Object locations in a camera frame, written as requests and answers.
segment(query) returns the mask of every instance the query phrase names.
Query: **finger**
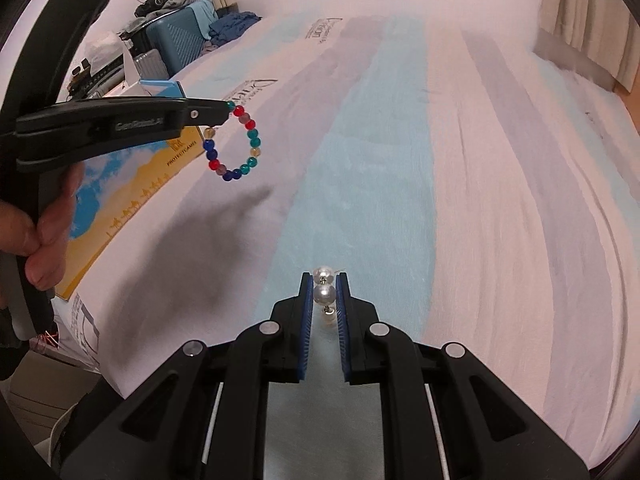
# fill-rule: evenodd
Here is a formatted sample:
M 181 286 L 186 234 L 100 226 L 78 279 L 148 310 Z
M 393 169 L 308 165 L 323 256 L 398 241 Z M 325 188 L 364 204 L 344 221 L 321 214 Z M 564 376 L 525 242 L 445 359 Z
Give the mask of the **finger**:
M 65 273 L 65 255 L 68 233 L 63 233 L 51 245 L 40 247 L 28 257 L 24 266 L 27 279 L 38 290 L 56 285 Z
M 29 215 L 0 200 L 0 251 L 29 256 L 39 246 L 38 235 Z
M 40 243 L 51 245 L 62 233 L 69 231 L 76 211 L 76 199 L 62 195 L 44 210 L 38 220 Z
M 72 197 L 78 191 L 82 179 L 84 178 L 84 162 L 78 162 L 69 167 L 62 177 L 62 195 Z

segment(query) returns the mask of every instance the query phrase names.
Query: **bead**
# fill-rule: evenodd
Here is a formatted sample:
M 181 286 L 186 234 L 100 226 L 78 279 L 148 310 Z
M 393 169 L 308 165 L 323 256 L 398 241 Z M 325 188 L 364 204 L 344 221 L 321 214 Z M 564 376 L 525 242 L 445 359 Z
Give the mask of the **bead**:
M 335 287 L 325 283 L 314 287 L 314 301 L 322 306 L 331 305 L 335 301 Z
M 334 282 L 334 270 L 327 266 L 318 267 L 314 270 L 314 282 L 318 285 L 324 285 L 325 283 L 331 285 Z

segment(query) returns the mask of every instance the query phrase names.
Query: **blue clothing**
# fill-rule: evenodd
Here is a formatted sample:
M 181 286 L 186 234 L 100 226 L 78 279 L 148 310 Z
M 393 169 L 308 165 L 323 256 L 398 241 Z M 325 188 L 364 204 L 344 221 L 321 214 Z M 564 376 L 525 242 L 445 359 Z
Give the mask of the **blue clothing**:
M 222 16 L 209 26 L 211 43 L 215 46 L 223 46 L 229 41 L 237 40 L 249 27 L 260 20 L 260 16 L 252 12 L 235 12 Z
M 218 19 L 216 10 L 213 8 L 211 0 L 196 0 L 191 5 L 191 10 L 196 15 L 196 21 L 198 22 L 198 28 L 205 40 L 210 40 L 209 27 L 211 23 Z

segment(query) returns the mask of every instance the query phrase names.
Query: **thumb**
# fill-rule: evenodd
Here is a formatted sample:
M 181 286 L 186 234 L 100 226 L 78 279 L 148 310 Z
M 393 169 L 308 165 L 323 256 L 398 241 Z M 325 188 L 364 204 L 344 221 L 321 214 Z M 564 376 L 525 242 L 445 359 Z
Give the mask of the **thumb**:
M 29 215 L 0 200 L 0 251 L 29 256 L 39 247 L 38 234 Z

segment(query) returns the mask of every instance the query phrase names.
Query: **striped bed sheet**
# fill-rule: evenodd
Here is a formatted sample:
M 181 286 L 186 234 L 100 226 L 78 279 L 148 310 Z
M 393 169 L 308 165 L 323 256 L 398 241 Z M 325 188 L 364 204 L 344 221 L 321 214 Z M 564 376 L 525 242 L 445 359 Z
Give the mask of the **striped bed sheet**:
M 265 319 L 326 264 L 415 340 L 465 344 L 589 467 L 628 437 L 640 137 L 618 97 L 509 38 L 412 16 L 266 18 L 176 79 L 245 104 L 262 155 L 230 184 L 194 162 L 79 285 L 123 394 L 185 340 Z M 216 139 L 224 162 L 246 158 L 237 121 Z M 132 251 L 135 273 L 118 257 Z M 271 388 L 266 478 L 383 477 L 379 394 L 345 385 L 339 361 L 315 317 L 307 380 Z

